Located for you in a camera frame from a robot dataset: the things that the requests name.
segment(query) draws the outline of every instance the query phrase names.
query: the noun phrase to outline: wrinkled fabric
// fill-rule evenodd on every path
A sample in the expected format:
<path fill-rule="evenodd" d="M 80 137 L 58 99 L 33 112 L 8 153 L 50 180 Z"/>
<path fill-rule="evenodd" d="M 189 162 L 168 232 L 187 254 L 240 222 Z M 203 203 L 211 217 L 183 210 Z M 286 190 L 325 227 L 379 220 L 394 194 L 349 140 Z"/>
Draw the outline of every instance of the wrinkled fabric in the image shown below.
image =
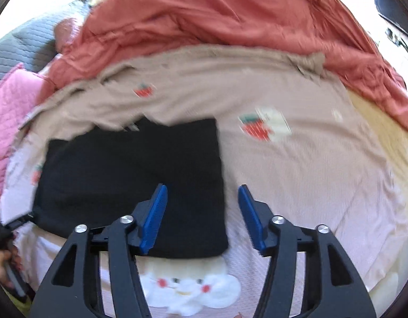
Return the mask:
<path fill-rule="evenodd" d="M 79 34 L 84 22 L 81 15 L 74 15 L 61 20 L 54 27 L 55 49 L 59 54 L 63 54 L 65 49 L 73 42 Z"/>
<path fill-rule="evenodd" d="M 41 88 L 48 89 L 48 84 L 41 75 L 26 71 L 22 63 L 0 81 L 0 196 L 14 135 L 25 115 L 35 107 Z"/>
<path fill-rule="evenodd" d="M 1 217 L 8 220 L 30 209 L 35 189 L 30 178 L 43 163 L 50 138 L 69 140 L 94 125 L 122 130 L 142 115 L 165 125 L 214 116 L 230 245 L 223 256 L 228 274 L 241 284 L 241 295 L 229 307 L 204 307 L 195 317 L 240 312 L 249 318 L 260 297 L 268 259 L 253 250 L 238 207 L 237 189 L 244 183 L 256 200 L 293 224 L 327 224 L 370 290 L 385 277 L 408 237 L 406 207 L 375 134 L 322 64 L 321 54 L 191 46 L 126 61 L 94 80 L 76 82 L 35 109 L 19 133 L 30 128 L 8 166 Z M 154 87 L 150 95 L 136 93 L 144 86 Z M 289 132 L 278 123 L 280 115 Z M 279 138 L 267 137 L 276 130 Z M 32 236 L 39 236 L 37 231 L 22 234 L 17 243 L 35 286 L 56 244 L 47 242 L 54 240 L 49 234 L 37 239 Z M 302 255 L 297 265 L 294 314 L 301 309 Z M 106 282 L 103 297 L 108 301 Z M 167 316 L 165 308 L 151 311 L 156 318 Z"/>
<path fill-rule="evenodd" d="M 394 170 L 395 180 L 406 201 L 408 216 L 408 132 L 403 130 L 388 115 L 354 92 L 348 91 L 356 110 L 364 117 L 376 134 L 387 159 Z"/>
<path fill-rule="evenodd" d="M 339 0 L 106 0 L 57 60 L 57 88 L 110 63 L 211 43 L 323 52 L 326 69 L 408 130 L 404 81 Z"/>

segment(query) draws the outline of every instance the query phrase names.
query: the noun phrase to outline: human hand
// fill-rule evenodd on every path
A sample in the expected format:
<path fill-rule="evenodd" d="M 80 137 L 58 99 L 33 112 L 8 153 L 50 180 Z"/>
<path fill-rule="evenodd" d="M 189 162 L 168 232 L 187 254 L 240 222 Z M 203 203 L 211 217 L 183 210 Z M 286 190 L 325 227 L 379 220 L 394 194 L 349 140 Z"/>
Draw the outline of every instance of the human hand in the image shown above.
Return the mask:
<path fill-rule="evenodd" d="M 5 262 L 11 262 L 18 270 L 22 271 L 21 257 L 18 254 L 17 247 L 13 246 L 11 251 L 0 250 L 0 283 L 7 288 L 13 289 L 13 283 L 8 279 L 7 271 L 5 269 Z"/>

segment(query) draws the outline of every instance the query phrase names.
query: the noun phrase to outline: red blanket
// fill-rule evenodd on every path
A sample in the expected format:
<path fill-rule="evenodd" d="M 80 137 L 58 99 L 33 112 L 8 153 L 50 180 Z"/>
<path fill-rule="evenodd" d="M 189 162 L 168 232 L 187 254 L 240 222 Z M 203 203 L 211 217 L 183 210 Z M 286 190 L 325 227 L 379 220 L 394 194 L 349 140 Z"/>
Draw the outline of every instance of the red blanket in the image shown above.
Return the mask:
<path fill-rule="evenodd" d="M 404 82 L 339 0 L 106 0 L 49 76 L 61 88 L 110 63 L 200 43 L 307 55 L 408 130 Z"/>

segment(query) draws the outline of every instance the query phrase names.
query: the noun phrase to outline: black towel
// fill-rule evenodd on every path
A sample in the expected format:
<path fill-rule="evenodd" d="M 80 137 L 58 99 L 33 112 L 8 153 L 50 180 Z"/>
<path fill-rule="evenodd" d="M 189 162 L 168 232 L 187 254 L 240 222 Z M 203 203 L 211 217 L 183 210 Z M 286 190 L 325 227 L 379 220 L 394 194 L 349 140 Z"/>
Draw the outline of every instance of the black towel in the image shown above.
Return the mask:
<path fill-rule="evenodd" d="M 205 258 L 228 247 L 222 164 L 214 119 L 171 127 L 142 118 L 139 131 L 98 127 L 51 140 L 34 200 L 36 224 L 68 237 L 78 224 L 111 224 L 150 199 L 168 202 L 154 248 L 164 258 Z"/>

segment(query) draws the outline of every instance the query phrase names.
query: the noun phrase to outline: pink quilt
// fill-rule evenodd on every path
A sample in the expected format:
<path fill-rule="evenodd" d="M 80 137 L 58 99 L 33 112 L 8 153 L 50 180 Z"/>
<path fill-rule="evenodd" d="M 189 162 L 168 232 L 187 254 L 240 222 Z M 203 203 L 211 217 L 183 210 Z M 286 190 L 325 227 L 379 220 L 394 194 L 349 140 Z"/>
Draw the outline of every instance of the pink quilt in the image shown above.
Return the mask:
<path fill-rule="evenodd" d="M 402 78 L 339 0 L 106 0 L 49 77 L 62 88 L 110 63 L 199 43 L 323 52 L 326 69 L 408 130 Z"/>
<path fill-rule="evenodd" d="M 24 69 L 19 63 L 0 81 L 0 196 L 5 170 L 11 154 L 11 143 L 25 115 L 35 106 L 42 89 L 47 91 L 47 80 Z"/>

